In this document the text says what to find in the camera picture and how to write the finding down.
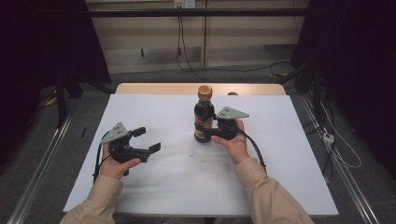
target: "bottle cap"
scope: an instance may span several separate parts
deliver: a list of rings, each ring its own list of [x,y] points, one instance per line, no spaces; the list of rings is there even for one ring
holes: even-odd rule
[[[212,98],[212,88],[207,85],[202,85],[198,88],[198,97],[200,100],[210,100]]]

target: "bottle label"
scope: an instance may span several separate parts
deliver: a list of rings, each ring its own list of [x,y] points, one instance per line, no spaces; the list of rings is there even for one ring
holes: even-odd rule
[[[201,121],[201,120],[195,118],[195,122],[199,125],[203,125],[204,128],[212,128],[212,125],[213,125],[213,119]],[[195,129],[195,136],[197,136],[198,138],[201,138],[201,139],[205,139],[204,133],[201,131],[198,131],[196,129]]]

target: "forearm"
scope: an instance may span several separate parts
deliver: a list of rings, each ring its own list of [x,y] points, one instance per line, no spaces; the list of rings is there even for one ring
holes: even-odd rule
[[[70,210],[61,223],[114,223],[113,213],[122,186],[118,179],[99,175],[87,201]]]
[[[274,179],[269,179],[255,159],[235,168],[247,192],[254,223],[313,223],[300,204]]]

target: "table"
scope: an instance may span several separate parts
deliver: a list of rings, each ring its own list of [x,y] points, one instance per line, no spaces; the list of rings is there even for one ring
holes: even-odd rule
[[[147,217],[249,216],[246,193],[226,150],[212,142],[200,144],[193,138],[193,106],[198,100],[194,94],[200,85],[120,84],[117,93],[110,96],[64,211],[86,199],[92,186],[98,143],[104,133],[122,121],[128,130],[147,127],[146,134],[131,140],[133,147],[147,148],[161,142],[162,149],[122,179],[125,186],[116,213]],[[308,215],[337,215],[283,88],[277,84],[209,85],[214,90],[212,102],[216,112],[227,105],[249,113],[250,117],[244,119],[245,127],[262,152],[268,175],[278,180]],[[230,91],[239,95],[226,95]],[[256,157],[252,147],[249,154]]]

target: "bottle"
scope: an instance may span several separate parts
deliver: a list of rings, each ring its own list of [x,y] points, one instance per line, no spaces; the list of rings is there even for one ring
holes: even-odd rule
[[[195,105],[194,114],[195,122],[204,125],[205,128],[212,128],[213,116],[215,115],[215,107],[212,105],[212,88],[207,85],[200,86],[198,88],[199,101]],[[195,139],[200,143],[206,143],[210,141],[210,138],[204,136],[201,131],[195,129]]]

